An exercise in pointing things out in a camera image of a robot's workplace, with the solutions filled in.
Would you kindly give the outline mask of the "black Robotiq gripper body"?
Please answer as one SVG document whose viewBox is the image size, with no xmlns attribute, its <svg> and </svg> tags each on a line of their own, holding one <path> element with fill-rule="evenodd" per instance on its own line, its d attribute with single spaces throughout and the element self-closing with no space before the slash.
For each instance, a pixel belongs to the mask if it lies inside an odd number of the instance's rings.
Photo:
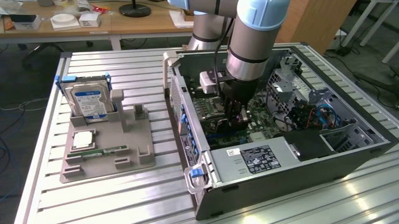
<svg viewBox="0 0 399 224">
<path fill-rule="evenodd" d="M 223 94 L 224 102 L 238 102 L 247 105 L 255 95 L 258 80 L 243 81 L 232 79 L 224 82 Z"/>
</svg>

